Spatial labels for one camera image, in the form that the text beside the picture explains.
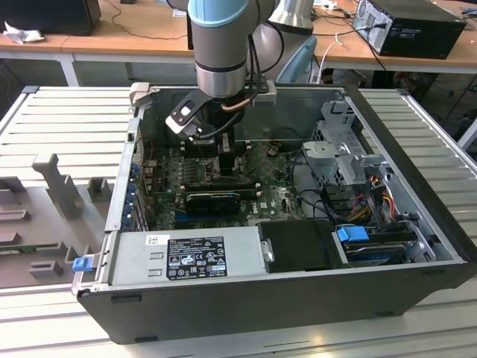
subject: motherboard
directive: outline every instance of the motherboard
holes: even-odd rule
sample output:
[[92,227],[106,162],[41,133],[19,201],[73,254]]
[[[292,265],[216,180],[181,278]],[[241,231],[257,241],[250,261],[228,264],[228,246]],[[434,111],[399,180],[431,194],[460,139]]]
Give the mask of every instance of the motherboard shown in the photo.
[[[218,157],[207,157],[200,148],[193,156],[182,147],[163,149],[151,158],[144,175],[150,230],[251,226],[305,218],[291,188],[291,152],[279,143],[247,145],[229,175],[220,175]],[[208,210],[197,211],[192,201]]]

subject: copper pipe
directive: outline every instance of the copper pipe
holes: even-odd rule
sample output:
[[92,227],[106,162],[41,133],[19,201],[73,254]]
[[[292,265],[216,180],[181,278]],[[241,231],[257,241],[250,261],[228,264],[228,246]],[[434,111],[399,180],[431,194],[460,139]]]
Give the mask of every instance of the copper pipe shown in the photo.
[[245,107],[249,103],[250,103],[250,98],[246,98],[242,102],[232,104],[231,106],[227,106],[225,104],[222,104],[221,108],[224,112],[236,112],[237,110],[242,109],[243,107]]

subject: computer case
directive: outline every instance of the computer case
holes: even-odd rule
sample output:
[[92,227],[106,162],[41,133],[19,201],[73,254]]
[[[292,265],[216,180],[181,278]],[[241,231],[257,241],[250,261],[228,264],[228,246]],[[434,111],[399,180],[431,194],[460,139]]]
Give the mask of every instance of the computer case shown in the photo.
[[[385,24],[384,28],[372,28]],[[426,0],[361,0],[353,28],[381,56],[445,59],[465,28],[463,19]]]
[[44,34],[89,36],[101,17],[98,0],[7,0],[0,6],[4,22]]

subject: power supply label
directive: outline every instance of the power supply label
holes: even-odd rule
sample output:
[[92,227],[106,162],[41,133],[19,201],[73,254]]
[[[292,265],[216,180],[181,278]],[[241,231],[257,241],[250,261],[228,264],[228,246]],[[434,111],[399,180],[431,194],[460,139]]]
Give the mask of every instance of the power supply label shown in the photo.
[[167,244],[169,280],[227,276],[224,237],[170,239]]

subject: wooden desk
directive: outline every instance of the wooden desk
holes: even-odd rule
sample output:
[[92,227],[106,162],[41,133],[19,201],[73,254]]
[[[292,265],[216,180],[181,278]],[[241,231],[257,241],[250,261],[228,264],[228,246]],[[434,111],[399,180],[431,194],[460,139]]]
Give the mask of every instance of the wooden desk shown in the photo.
[[[194,63],[193,52],[187,49],[186,19],[172,17],[172,9],[154,0],[137,0],[136,4],[120,4],[119,0],[99,0],[101,21],[90,37],[46,35],[43,43],[17,45],[0,37],[0,57],[35,60],[57,60],[63,67],[70,86],[79,81],[73,63],[75,61],[108,61],[122,63]],[[468,6],[456,1],[437,0],[443,6],[460,13],[459,7]],[[340,6],[355,10],[351,0],[338,0]],[[129,32],[147,37],[172,37],[161,40],[136,37],[122,27],[113,24],[113,17]],[[340,19],[315,21],[316,34],[345,32],[351,27]],[[343,46],[334,46],[326,56],[325,66],[336,69],[379,70],[373,54],[358,34],[340,37]],[[315,54],[322,58],[334,37],[319,37]],[[404,57],[380,57],[390,71],[476,73],[477,30],[464,31],[446,60],[415,59]]]
[[[456,1],[436,1],[442,7],[460,14],[460,7],[469,7],[469,4]],[[338,0],[345,10],[355,10],[356,6],[350,0]],[[319,19],[315,22],[315,34],[335,34],[352,30],[340,19]],[[315,54],[322,58],[328,46],[335,41],[334,37],[318,37]],[[341,69],[380,69],[371,50],[357,33],[343,35],[340,41],[343,46],[333,46],[326,56],[326,65],[329,68]],[[464,31],[446,60],[433,60],[407,57],[379,57],[379,60],[390,71],[410,72],[439,72],[439,73],[476,73],[477,72],[477,30]]]
[[[154,0],[138,0],[136,4],[119,4],[119,0],[99,0],[99,3],[101,20],[92,36],[70,36],[62,45],[63,52],[194,56],[187,49],[186,19],[173,17],[171,8]],[[112,18],[119,13],[115,7],[121,9],[115,23],[124,28],[113,24]],[[176,40],[131,36],[125,29],[141,36]]]

